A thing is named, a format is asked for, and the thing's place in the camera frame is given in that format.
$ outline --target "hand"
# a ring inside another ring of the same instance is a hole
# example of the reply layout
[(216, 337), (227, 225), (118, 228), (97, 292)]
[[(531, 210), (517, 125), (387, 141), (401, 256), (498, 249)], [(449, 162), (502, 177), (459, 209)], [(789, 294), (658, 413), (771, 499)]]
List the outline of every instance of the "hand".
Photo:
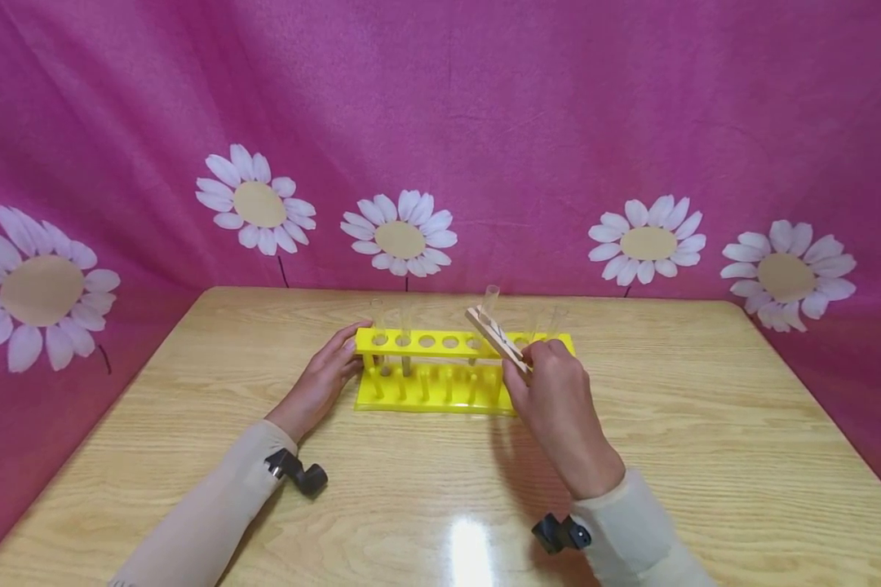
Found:
[(290, 393), (265, 416), (295, 443), (319, 424), (333, 408), (350, 378), (362, 370), (356, 356), (356, 331), (372, 322), (356, 322), (334, 334), (307, 364)]
[(512, 405), (575, 500), (600, 497), (622, 481), (626, 466), (604, 436), (591, 398), (591, 379), (560, 340), (535, 341), (522, 351), (532, 384), (502, 361)]

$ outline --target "wooden tabletop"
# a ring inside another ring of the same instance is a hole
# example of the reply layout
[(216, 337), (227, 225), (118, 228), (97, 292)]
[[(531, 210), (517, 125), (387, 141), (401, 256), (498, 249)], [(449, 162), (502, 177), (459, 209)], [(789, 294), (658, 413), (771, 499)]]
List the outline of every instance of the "wooden tabletop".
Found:
[[(401, 295), (467, 329), (478, 297)], [(212, 289), (0, 546), (0, 586), (101, 585), (371, 293)], [(501, 298), (525, 326), (556, 298)], [(561, 298), (604, 427), (719, 585), (881, 587), (881, 483), (726, 302)], [(529, 533), (569, 496), (514, 418), (357, 413), (307, 439), (316, 502), (287, 484), (223, 585), (595, 585)]]

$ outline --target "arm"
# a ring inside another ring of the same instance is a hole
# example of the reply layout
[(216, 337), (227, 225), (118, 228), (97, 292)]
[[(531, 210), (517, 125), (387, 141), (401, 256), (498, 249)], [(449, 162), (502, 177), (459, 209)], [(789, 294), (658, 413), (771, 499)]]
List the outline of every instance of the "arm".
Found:
[(591, 534), (584, 554), (604, 587), (707, 587), (714, 582), (682, 545), (639, 471), (604, 436), (590, 378), (558, 340), (523, 351), (532, 384), (502, 362), (513, 406), (568, 487), (576, 523)]
[(263, 460), (297, 443), (333, 407), (361, 370), (353, 324), (313, 355), (290, 393), (265, 419), (245, 430), (206, 476), (137, 546), (111, 587), (216, 585), (238, 542), (280, 482)]

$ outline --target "black clip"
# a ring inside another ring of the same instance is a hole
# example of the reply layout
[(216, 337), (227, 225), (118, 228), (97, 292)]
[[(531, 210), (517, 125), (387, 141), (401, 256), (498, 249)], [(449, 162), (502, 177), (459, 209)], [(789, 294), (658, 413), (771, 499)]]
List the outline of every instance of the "black clip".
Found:
[(558, 523), (554, 514), (547, 514), (532, 527), (532, 533), (548, 554), (558, 554), (565, 548), (581, 550), (591, 545), (591, 534), (587, 528), (575, 523), (570, 515), (563, 523)]
[(291, 455), (285, 448), (266, 458), (265, 464), (268, 465), (270, 474), (278, 479), (284, 478), (285, 475), (290, 477), (300, 493), (308, 498), (315, 498), (330, 480), (323, 468), (316, 463), (310, 465), (310, 469), (303, 470), (300, 459)]

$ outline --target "person's left hand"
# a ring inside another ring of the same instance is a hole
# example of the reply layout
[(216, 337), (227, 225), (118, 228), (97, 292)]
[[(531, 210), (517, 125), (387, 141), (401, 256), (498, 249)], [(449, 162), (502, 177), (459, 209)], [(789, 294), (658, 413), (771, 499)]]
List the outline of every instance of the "person's left hand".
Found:
[(356, 322), (334, 334), (313, 355), (293, 389), (265, 420), (299, 443), (333, 408), (349, 379), (361, 372), (362, 359), (356, 357), (356, 331), (371, 325), (370, 321)]

